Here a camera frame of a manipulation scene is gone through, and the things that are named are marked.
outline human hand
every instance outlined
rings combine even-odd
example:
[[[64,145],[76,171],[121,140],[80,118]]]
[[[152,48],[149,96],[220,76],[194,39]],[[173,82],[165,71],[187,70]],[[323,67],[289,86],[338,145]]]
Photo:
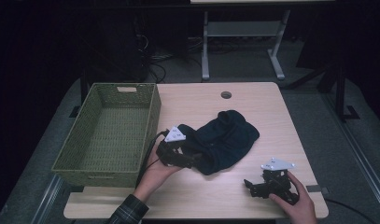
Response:
[[[291,205],[275,194],[270,194],[269,198],[288,214],[291,224],[316,224],[317,219],[314,202],[309,197],[303,184],[291,172],[288,172],[288,176],[297,189],[300,197],[299,201]]]
[[[148,200],[149,196],[158,189],[170,175],[182,169],[178,166],[163,165],[156,154],[157,148],[158,147],[155,146],[149,154],[148,168],[143,174],[139,185],[134,190],[134,196],[143,203]]]

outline sleeve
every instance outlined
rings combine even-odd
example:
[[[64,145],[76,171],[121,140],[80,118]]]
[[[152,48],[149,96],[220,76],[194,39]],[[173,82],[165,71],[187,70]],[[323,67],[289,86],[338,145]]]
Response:
[[[107,221],[108,224],[138,224],[148,207],[130,194]]]

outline green woven basket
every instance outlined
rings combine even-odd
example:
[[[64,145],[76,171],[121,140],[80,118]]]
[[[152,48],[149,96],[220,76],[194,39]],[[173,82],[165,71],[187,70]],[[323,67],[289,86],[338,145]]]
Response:
[[[72,185],[134,187],[160,111],[156,84],[93,84],[52,172]]]

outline black fabric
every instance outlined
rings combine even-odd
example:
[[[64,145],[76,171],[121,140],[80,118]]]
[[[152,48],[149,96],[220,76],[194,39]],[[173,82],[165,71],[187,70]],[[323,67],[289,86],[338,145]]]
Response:
[[[197,131],[185,124],[177,128],[186,135],[186,143],[181,147],[183,153],[202,154],[194,167],[204,175],[236,164],[260,137],[257,129],[235,110],[219,112],[216,119]]]

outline wooden table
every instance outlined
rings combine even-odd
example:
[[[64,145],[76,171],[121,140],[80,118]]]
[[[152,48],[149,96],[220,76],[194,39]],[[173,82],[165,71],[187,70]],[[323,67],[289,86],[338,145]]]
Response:
[[[293,162],[291,170],[305,186],[317,185],[300,138],[280,90],[274,83],[159,84],[162,99],[158,132],[184,123],[194,129],[234,109],[260,132],[248,154],[233,167],[204,176],[195,168],[172,175],[149,199],[145,218],[282,218],[269,199],[252,198],[244,179],[263,182],[260,166],[276,157]],[[231,99],[221,93],[229,91]],[[68,218],[107,218],[133,189],[85,187],[72,192],[64,215]],[[317,217],[329,213],[320,192],[310,193]]]

